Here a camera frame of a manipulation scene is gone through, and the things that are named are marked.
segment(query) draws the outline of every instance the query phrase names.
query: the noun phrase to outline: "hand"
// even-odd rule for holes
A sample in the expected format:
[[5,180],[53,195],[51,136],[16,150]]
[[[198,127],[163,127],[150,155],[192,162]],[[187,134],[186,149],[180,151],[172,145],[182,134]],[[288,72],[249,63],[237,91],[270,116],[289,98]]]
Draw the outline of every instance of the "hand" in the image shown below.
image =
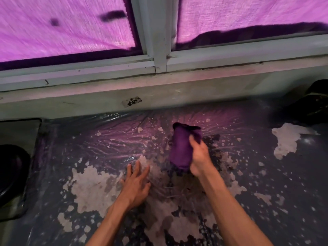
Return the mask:
[[150,183],[144,185],[144,179],[149,173],[149,165],[146,169],[139,175],[140,171],[140,161],[135,162],[135,168],[132,173],[131,164],[127,167],[128,173],[126,180],[121,179],[123,187],[121,193],[117,197],[117,201],[121,202],[124,205],[127,205],[127,209],[131,210],[134,207],[137,207],[143,203],[149,193]]
[[200,144],[198,144],[193,135],[189,136],[189,142],[193,148],[193,160],[190,165],[191,173],[199,178],[203,174],[206,174],[207,171],[211,171],[213,168],[215,169],[207,145],[203,141],[200,141]]

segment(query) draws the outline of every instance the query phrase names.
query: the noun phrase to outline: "white window frame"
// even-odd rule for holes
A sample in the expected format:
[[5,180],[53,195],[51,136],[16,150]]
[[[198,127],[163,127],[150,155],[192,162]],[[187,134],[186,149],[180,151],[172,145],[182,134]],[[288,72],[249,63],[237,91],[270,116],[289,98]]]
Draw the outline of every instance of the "white window frame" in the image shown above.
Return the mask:
[[0,71],[0,91],[328,54],[328,35],[172,51],[179,0],[131,0],[144,55]]

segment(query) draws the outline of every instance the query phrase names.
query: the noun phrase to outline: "window pane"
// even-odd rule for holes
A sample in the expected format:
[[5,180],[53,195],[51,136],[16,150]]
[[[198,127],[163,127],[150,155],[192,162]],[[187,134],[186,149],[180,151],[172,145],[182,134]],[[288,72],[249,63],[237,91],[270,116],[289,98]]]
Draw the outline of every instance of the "window pane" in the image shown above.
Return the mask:
[[328,0],[179,0],[176,50],[327,32],[327,14]]
[[0,0],[0,41],[0,62],[142,54],[130,0]]

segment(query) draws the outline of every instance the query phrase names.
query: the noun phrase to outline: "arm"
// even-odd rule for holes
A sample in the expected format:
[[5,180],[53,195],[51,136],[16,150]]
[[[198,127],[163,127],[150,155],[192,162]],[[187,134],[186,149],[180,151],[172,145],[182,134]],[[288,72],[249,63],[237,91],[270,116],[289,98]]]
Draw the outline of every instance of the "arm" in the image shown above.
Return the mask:
[[103,222],[92,235],[87,246],[107,246],[113,245],[114,239],[125,214],[134,207],[143,203],[149,193],[150,183],[143,187],[143,181],[149,173],[149,166],[138,176],[140,162],[136,161],[135,169],[132,173],[131,164],[128,165],[126,180],[121,180],[123,185],[121,193],[109,208]]
[[206,144],[189,138],[193,147],[190,171],[202,184],[210,201],[215,220],[228,246],[273,246],[264,233],[230,194],[211,162]]

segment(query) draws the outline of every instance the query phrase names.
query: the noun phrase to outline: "black rubber object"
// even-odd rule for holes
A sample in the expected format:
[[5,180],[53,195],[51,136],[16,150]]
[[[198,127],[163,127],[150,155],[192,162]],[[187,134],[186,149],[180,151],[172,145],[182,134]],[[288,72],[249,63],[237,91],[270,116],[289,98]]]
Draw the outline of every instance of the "black rubber object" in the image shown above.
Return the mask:
[[0,207],[24,191],[30,155],[16,145],[0,145]]

